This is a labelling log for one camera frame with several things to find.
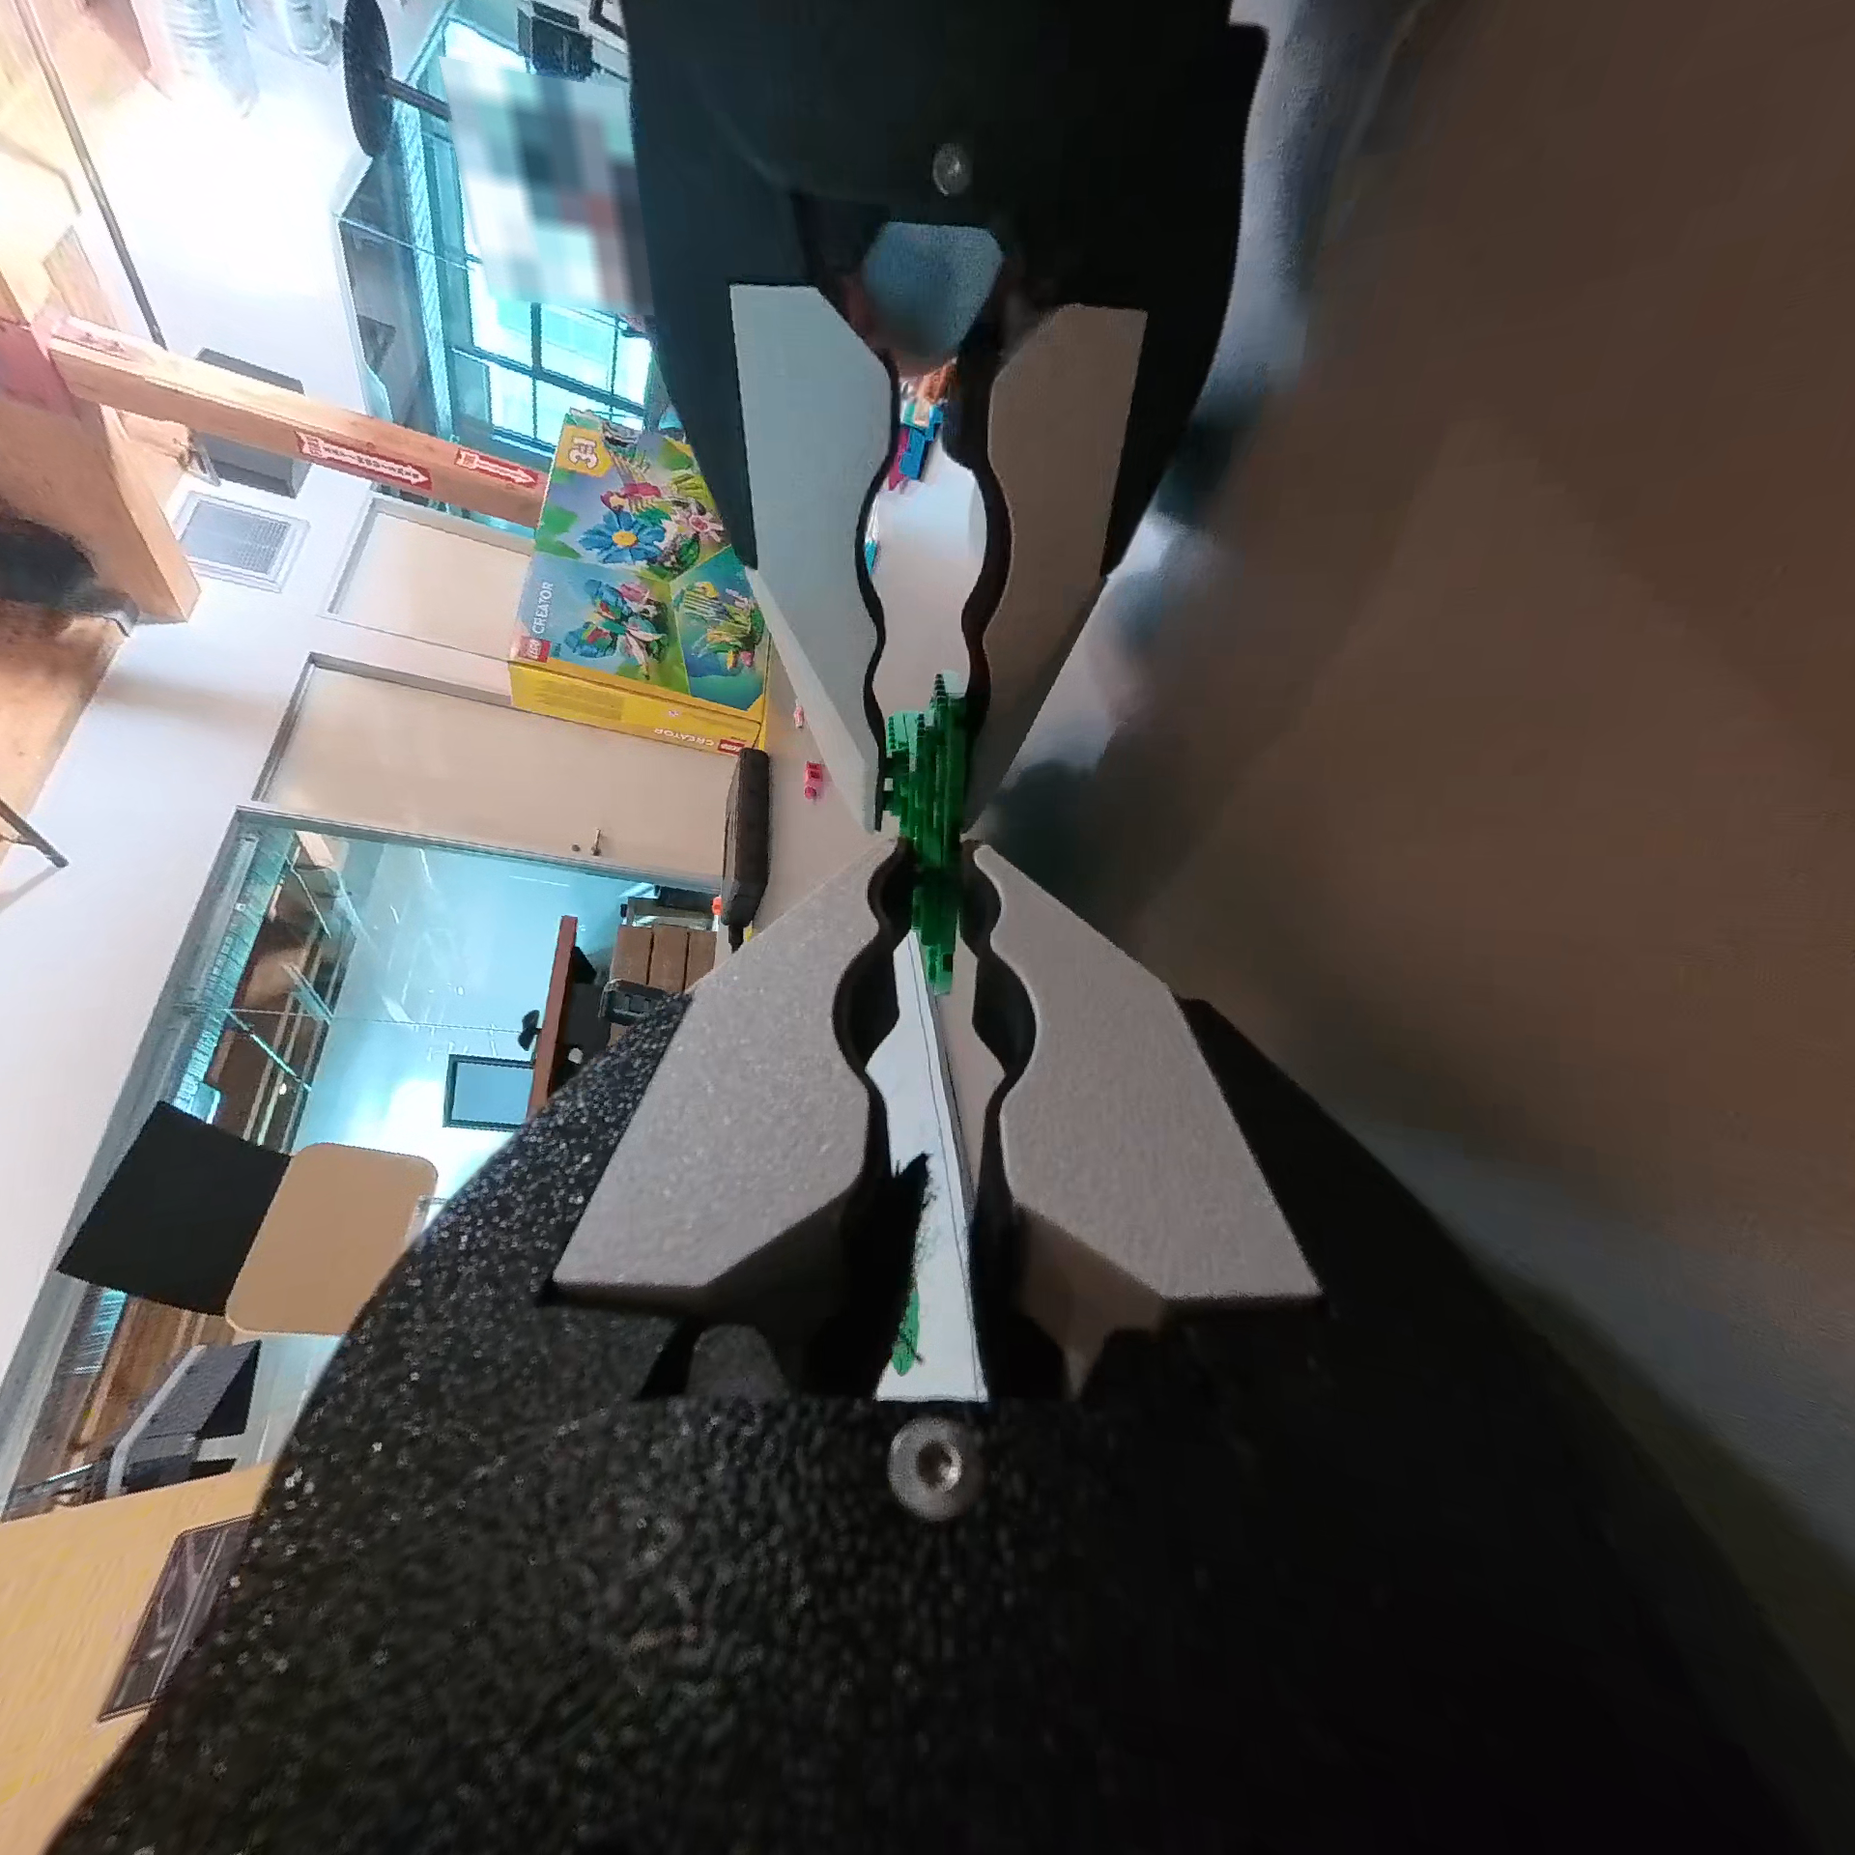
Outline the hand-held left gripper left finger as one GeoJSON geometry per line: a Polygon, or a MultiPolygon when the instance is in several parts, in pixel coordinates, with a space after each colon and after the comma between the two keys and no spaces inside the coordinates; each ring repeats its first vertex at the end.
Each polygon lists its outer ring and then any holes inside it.
{"type": "Polygon", "coordinates": [[[691,988],[554,1298],[742,1325],[800,1392],[876,1397],[930,1203],[930,1158],[896,1158],[868,1071],[900,1017],[913,883],[875,840],[691,988]]]}

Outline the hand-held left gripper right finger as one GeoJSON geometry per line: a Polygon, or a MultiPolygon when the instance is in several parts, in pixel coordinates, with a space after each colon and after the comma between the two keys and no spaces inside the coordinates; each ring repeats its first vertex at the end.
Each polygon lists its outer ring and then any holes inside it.
{"type": "Polygon", "coordinates": [[[965,847],[978,1096],[969,1307],[992,1399],[1078,1397],[1117,1336],[1316,1307],[1321,1284],[1173,991],[965,847]]]}

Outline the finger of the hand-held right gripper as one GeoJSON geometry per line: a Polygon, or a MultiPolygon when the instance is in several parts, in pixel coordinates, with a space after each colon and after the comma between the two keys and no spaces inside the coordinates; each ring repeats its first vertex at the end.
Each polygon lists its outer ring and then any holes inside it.
{"type": "Polygon", "coordinates": [[[1003,358],[988,394],[988,483],[1003,494],[1003,585],[978,632],[985,713],[965,819],[985,813],[1053,695],[1107,578],[1113,512],[1146,314],[1063,305],[1003,358]]]}
{"type": "Polygon", "coordinates": [[[893,374],[819,291],[736,284],[729,318],[755,521],[746,576],[831,788],[875,829],[881,611],[864,533],[890,464],[893,374]]]}

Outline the green brick paddle model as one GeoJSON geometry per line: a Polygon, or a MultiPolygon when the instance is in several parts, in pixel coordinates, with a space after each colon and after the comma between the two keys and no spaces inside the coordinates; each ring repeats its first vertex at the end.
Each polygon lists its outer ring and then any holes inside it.
{"type": "Polygon", "coordinates": [[[885,720],[881,810],[913,855],[909,929],[938,997],[952,993],[960,941],[967,748],[965,690],[944,675],[935,677],[928,706],[885,720]]]}

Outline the white instruction booklet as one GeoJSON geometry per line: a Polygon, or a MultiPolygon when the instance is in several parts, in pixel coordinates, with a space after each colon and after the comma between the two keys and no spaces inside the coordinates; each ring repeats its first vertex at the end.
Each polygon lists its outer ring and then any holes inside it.
{"type": "Polygon", "coordinates": [[[925,1193],[915,1220],[909,1297],[876,1397],[972,1403],[985,1397],[967,1257],[972,1186],[938,995],[915,933],[896,942],[893,973],[896,1017],[869,1055],[868,1075],[886,1110],[893,1171],[925,1161],[925,1193]]]}

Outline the colourful toy set box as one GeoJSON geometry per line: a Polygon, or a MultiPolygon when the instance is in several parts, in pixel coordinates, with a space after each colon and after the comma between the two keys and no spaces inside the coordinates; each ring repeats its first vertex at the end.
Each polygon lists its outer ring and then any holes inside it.
{"type": "Polygon", "coordinates": [[[687,441],[571,411],[534,540],[509,647],[517,710],[760,750],[771,635],[687,441]]]}

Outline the glass meeting room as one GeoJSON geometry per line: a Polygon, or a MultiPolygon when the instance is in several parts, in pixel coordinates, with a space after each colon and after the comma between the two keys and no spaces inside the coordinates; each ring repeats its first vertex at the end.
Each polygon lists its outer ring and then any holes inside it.
{"type": "Polygon", "coordinates": [[[490,291],[450,129],[388,107],[388,140],[335,212],[363,408],[525,462],[551,454],[571,411],[630,428],[663,414],[641,329],[490,291]]]}

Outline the black case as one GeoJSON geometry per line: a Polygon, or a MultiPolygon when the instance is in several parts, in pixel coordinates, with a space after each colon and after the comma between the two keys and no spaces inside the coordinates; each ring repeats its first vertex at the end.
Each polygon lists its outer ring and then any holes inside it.
{"type": "Polygon", "coordinates": [[[729,946],[739,948],[760,916],[770,883],[771,852],[771,760],[757,748],[735,756],[724,805],[724,867],[720,923],[729,946]]]}

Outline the glass office partition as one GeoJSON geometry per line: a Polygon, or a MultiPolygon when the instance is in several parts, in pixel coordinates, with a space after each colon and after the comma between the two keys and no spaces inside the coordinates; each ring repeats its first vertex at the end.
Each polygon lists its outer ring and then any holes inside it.
{"type": "Polygon", "coordinates": [[[341,1146],[431,1171],[408,1208],[419,1239],[514,1132],[529,1102],[562,927],[574,924],[574,1071],[616,1033],[612,961],[661,988],[716,948],[711,886],[381,832],[245,818],[161,991],[52,1278],[5,1387],[5,1519],[265,1466],[284,1448],[339,1333],[242,1330],[186,1290],[205,1247],[167,1218],[153,1239],[79,1235],[146,1122],[170,1146],[341,1146]]]}

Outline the tan chair back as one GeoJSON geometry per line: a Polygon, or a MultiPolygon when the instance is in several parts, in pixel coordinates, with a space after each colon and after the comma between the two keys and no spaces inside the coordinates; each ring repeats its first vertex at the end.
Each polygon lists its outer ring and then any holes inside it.
{"type": "Polygon", "coordinates": [[[350,1330],[435,1193],[435,1166],[416,1153],[315,1144],[284,1180],[222,1307],[240,1336],[350,1330]]]}

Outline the black floor lamp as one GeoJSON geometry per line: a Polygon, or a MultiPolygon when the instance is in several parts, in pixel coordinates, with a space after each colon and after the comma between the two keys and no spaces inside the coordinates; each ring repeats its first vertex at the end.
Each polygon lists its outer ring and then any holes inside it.
{"type": "Polygon", "coordinates": [[[450,106],[443,98],[433,98],[396,75],[388,24],[379,2],[345,2],[341,16],[341,75],[354,137],[369,159],[379,159],[394,140],[399,107],[450,125],[450,106]]]}

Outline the wooden column with red signs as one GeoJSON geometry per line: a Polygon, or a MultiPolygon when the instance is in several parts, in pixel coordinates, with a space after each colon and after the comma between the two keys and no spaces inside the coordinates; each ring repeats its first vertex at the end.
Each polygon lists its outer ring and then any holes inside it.
{"type": "Polygon", "coordinates": [[[539,523],[547,473],[493,451],[324,403],[73,317],[52,323],[39,343],[82,402],[524,530],[539,523]]]}

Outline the black chair back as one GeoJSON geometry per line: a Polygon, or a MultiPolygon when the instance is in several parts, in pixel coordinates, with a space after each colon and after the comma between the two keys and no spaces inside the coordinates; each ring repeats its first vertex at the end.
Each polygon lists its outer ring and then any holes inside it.
{"type": "Polygon", "coordinates": [[[221,1317],[291,1155],[158,1102],[74,1228],[58,1274],[221,1317]]]}

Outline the black box speaker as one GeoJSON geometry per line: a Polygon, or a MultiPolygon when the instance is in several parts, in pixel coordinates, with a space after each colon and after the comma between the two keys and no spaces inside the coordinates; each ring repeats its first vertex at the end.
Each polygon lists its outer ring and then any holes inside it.
{"type": "MultiPolygon", "coordinates": [[[[304,394],[304,382],[297,377],[277,374],[269,367],[259,367],[211,345],[202,345],[198,352],[198,360],[259,383],[304,394]]],[[[201,428],[192,428],[190,436],[198,451],[213,464],[218,482],[232,482],[245,488],[259,488],[269,497],[295,498],[310,473],[309,459],[297,454],[286,459],[277,451],[264,451],[259,446],[242,444],[240,439],[227,439],[201,428]]]]}

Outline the dark tablet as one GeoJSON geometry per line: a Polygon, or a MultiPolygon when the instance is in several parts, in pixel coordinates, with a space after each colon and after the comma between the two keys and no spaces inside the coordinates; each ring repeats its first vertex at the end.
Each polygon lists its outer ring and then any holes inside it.
{"type": "Polygon", "coordinates": [[[98,1723],[112,1723],[154,1704],[180,1665],[213,1628],[240,1564],[250,1517],[227,1517],[175,1534],[131,1646],[108,1689],[98,1723]]]}

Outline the light wooden table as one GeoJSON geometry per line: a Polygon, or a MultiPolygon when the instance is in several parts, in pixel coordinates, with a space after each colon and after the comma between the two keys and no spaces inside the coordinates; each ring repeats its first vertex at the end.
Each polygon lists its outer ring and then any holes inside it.
{"type": "Polygon", "coordinates": [[[139,1725],[102,1720],[173,1541],[248,1519],[271,1466],[3,1526],[3,1849],[45,1849],[139,1725]]]}

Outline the white wall vent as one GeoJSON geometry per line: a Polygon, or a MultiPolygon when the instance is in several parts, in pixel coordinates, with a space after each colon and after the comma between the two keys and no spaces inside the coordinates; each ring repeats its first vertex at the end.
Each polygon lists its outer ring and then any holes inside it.
{"type": "Polygon", "coordinates": [[[192,488],[180,498],[173,530],[182,560],[198,575],[277,595],[291,578],[310,523],[192,488]]]}

